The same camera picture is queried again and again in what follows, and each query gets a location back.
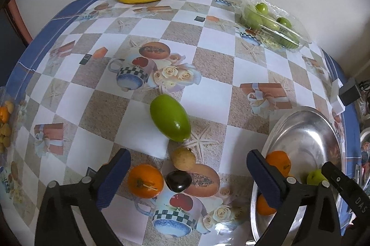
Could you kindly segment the checkered patterned tablecloth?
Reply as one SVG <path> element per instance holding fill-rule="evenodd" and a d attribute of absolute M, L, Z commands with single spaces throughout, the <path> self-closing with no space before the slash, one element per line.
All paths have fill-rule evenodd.
<path fill-rule="evenodd" d="M 255 191 L 247 152 L 262 149 L 280 118 L 308 106 L 338 144 L 313 129 L 277 149 L 304 180 L 332 158 L 353 177 L 361 162 L 356 110 L 329 96 L 340 66 L 316 44 L 278 48 L 239 22 L 227 0 L 146 5 L 78 0 L 20 57 L 1 91 L 1 205 L 21 245 L 33 245 L 47 184 L 79 182 L 121 149 L 143 178 L 160 181 L 183 159 L 185 192 L 138 199 L 123 181 L 103 209 L 126 245 L 247 245 Z"/>

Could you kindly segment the green mango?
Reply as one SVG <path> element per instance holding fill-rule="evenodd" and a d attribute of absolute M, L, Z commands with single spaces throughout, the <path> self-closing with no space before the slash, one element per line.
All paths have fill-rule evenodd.
<path fill-rule="evenodd" d="M 321 184 L 321 182 L 323 182 L 324 180 L 327 181 L 327 178 L 325 178 L 325 176 L 323 176 L 322 170 L 317 169 L 317 170 L 311 171 L 307 175 L 306 182 L 307 182 L 307 185 L 317 186 L 317 185 Z"/>
<path fill-rule="evenodd" d="M 170 140 L 181 143 L 190 138 L 188 114 L 173 97 L 157 96 L 150 104 L 150 114 L 157 129 Z"/>

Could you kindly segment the clear bag of fruits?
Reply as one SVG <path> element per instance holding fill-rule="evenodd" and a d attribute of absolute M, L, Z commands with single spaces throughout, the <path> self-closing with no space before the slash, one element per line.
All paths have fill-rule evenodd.
<path fill-rule="evenodd" d="M 11 163 L 14 157 L 14 120 L 16 104 L 5 86 L 1 86 L 1 172 L 11 172 Z"/>

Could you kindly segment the black phone on stand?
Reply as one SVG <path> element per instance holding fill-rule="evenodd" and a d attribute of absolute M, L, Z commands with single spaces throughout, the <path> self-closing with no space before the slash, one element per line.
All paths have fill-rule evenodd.
<path fill-rule="evenodd" d="M 354 77 L 349 78 L 347 82 L 339 89 L 339 98 L 344 106 L 349 106 L 360 97 L 361 90 Z"/>

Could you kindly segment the clear plastic fruit container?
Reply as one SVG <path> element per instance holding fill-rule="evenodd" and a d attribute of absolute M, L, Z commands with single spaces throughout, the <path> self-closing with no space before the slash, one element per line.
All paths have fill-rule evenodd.
<path fill-rule="evenodd" d="M 267 0 L 241 0 L 241 23 L 264 43 L 298 52 L 312 43 L 302 23 Z"/>

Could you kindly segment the orange with stem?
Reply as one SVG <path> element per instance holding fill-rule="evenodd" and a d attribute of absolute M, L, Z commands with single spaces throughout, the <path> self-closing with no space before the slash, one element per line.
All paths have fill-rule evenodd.
<path fill-rule="evenodd" d="M 141 164 L 130 170 L 127 178 L 129 191 L 139 198 L 154 198 L 164 188 L 162 173 L 152 165 Z"/>

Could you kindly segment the large steel bowl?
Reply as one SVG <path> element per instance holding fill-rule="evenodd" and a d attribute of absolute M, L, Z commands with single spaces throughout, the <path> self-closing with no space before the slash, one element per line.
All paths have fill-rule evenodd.
<path fill-rule="evenodd" d="M 284 114 L 275 124 L 261 153 L 265 157 L 273 151 L 284 151 L 291 161 L 289 174 L 305 183 L 308 174 L 317 170 L 327 161 L 332 162 L 342 172 L 346 171 L 342 141 L 337 137 L 334 125 L 314 108 L 301 106 Z M 255 241 L 263 235 L 274 215 L 261 216 L 256 212 L 256 201 L 260 194 L 253 183 L 251 192 L 250 224 Z M 282 245 L 291 245 L 295 238 L 306 206 L 301 206 L 295 216 L 290 231 Z"/>

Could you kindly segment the small yellow loquat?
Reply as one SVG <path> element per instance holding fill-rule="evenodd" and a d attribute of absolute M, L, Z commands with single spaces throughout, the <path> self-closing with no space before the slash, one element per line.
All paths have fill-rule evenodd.
<path fill-rule="evenodd" d="M 188 148 L 178 148 L 171 154 L 173 166 L 181 171 L 189 171 L 196 164 L 194 153 Z"/>

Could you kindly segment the orange in bowl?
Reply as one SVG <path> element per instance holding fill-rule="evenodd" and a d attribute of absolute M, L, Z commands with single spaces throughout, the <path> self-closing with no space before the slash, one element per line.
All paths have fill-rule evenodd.
<path fill-rule="evenodd" d="M 259 215 L 262 215 L 262 216 L 270 216 L 277 212 L 275 208 L 271 208 L 268 205 L 266 199 L 264 198 L 262 194 L 260 194 L 257 198 L 256 211 Z"/>

